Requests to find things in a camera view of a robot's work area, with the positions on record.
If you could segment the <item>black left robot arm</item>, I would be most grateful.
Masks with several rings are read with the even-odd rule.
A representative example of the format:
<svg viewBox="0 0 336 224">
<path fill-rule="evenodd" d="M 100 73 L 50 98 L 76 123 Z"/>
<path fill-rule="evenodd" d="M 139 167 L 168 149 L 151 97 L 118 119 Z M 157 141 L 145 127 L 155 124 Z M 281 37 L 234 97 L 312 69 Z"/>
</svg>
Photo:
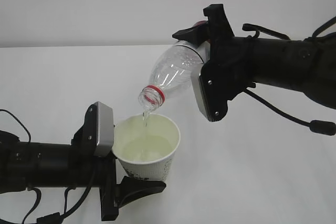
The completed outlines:
<svg viewBox="0 0 336 224">
<path fill-rule="evenodd" d="M 42 187 L 64 187 L 66 191 L 85 188 L 73 207 L 64 213 L 39 217 L 36 223 L 63 223 L 87 198 L 92 188 L 99 189 L 101 221 L 114 221 L 119 209 L 140 198 L 161 193 L 166 183 L 123 177 L 117 183 L 116 157 L 81 155 L 70 144 L 28 143 L 9 132 L 1 131 L 1 193 L 34 190 L 36 209 Z"/>
</svg>

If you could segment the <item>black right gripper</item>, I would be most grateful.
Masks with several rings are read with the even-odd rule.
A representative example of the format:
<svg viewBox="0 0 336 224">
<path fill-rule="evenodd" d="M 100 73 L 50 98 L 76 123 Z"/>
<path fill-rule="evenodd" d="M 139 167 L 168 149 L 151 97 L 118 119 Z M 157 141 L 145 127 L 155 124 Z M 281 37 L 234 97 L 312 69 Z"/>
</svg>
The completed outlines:
<svg viewBox="0 0 336 224">
<path fill-rule="evenodd" d="M 231 101 L 247 88 L 256 87 L 247 70 L 250 38 L 234 35 L 223 4 L 211 4 L 203 9 L 203 13 L 208 22 L 179 30 L 172 37 L 194 45 L 210 42 L 210 57 L 205 64 L 225 99 Z"/>
</svg>

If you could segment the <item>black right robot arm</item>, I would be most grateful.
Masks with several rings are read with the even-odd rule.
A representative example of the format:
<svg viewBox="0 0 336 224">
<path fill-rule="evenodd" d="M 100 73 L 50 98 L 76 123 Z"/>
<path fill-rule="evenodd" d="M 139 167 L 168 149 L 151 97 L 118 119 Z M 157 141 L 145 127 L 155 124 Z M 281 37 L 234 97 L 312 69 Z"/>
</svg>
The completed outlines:
<svg viewBox="0 0 336 224">
<path fill-rule="evenodd" d="M 295 90 L 330 108 L 335 107 L 335 33 L 325 31 L 332 18 L 303 40 L 254 24 L 243 24 L 238 37 L 223 4 L 203 10 L 207 21 L 173 34 L 195 45 L 210 44 L 201 68 L 204 105 L 210 112 L 226 111 L 227 103 L 254 83 Z"/>
</svg>

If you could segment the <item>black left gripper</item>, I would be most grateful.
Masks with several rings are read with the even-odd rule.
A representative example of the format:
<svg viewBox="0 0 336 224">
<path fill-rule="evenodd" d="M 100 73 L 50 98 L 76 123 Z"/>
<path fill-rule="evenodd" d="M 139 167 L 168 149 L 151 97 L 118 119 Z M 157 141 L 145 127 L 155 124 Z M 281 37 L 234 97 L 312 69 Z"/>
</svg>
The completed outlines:
<svg viewBox="0 0 336 224">
<path fill-rule="evenodd" d="M 141 180 L 124 176 L 117 182 L 116 157 L 108 152 L 105 156 L 94 154 L 97 149 L 95 133 L 79 129 L 71 140 L 70 168 L 71 185 L 85 190 L 79 200 L 70 208 L 74 213 L 87 199 L 90 191 L 99 189 L 101 221 L 114 221 L 119 209 L 143 197 L 162 193 L 166 183 Z"/>
</svg>

